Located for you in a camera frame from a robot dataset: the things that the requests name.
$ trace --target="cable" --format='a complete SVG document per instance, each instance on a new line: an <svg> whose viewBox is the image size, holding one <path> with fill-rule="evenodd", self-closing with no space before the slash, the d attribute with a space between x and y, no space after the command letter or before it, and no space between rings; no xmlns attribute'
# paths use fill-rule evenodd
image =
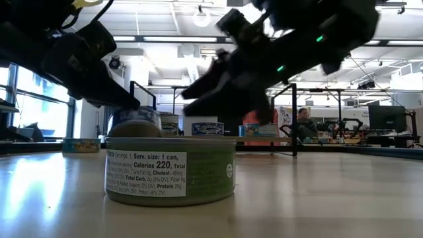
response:
<svg viewBox="0 0 423 238"><path fill-rule="evenodd" d="M110 6L113 4L114 0L108 0L106 6L103 7L103 9L101 9L101 11L93 18L92 22L96 22L100 19L100 17L110 8Z"/></svg>
<svg viewBox="0 0 423 238"><path fill-rule="evenodd" d="M367 76L370 80L371 80L371 77L364 71L364 69L352 58L352 57L350 57L350 59L358 66L358 68L361 70L361 71L363 71L363 73L365 74L365 76ZM382 88L382 87L380 87L375 81L373 81L374 83L375 83L375 85L377 86L377 87L379 87L381 90L382 90L382 92L384 92L388 97L390 97L394 102L396 102L399 106L403 106L401 103L399 103L397 100L395 100L389 93L387 93L386 91L384 91L384 89ZM407 109L407 108L405 108L405 111L408 113L408 114L410 114L410 111Z"/></svg>
<svg viewBox="0 0 423 238"><path fill-rule="evenodd" d="M71 20L71 22L69 24L62 26L61 29L65 30L65 29L71 28L77 22L79 13L81 12L81 10L82 8L78 9L77 12L73 15L73 19Z"/></svg>

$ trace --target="computer monitor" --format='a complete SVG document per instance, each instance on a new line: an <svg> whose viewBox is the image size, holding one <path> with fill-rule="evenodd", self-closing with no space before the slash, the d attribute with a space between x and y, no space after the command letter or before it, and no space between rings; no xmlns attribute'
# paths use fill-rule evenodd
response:
<svg viewBox="0 0 423 238"><path fill-rule="evenodd" d="M403 106L369 106L369 122L372 130L392 129L406 131L406 115Z"/></svg>

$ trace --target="nutrition facts label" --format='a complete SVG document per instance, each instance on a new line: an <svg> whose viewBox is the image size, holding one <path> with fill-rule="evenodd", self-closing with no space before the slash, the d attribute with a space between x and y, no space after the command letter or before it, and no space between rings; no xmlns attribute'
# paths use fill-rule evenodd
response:
<svg viewBox="0 0 423 238"><path fill-rule="evenodd" d="M132 196L186 196L186 152L108 149L106 188Z"/></svg>

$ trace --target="black robotic arm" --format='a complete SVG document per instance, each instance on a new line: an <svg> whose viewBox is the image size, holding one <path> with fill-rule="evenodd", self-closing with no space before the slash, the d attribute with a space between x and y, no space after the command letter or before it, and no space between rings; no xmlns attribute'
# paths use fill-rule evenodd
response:
<svg viewBox="0 0 423 238"><path fill-rule="evenodd" d="M116 49L107 29L95 19L75 33L63 31L65 19L80 11L71 0L0 0L0 61L63 85L77 100L137 108L139 101L113 80L101 60Z"/></svg>
<svg viewBox="0 0 423 238"><path fill-rule="evenodd" d="M182 92L197 99L184 109L187 116L243 116L257 110L260 123L272 119L266 89L320 63L334 73L349 52L370 41L379 14L375 0L264 1L266 9L250 24L238 10L231 10L218 28L232 37L238 48L218 52L209 71ZM271 40L262 32L267 17L278 28L294 31Z"/></svg>

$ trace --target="wooden table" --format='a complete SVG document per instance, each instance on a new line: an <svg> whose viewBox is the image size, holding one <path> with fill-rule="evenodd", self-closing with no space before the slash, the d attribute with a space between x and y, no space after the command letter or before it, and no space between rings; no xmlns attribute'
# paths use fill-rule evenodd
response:
<svg viewBox="0 0 423 238"><path fill-rule="evenodd" d="M235 195L185 208L110 201L105 152L0 157L2 238L421 238L422 162L239 155Z"/></svg>

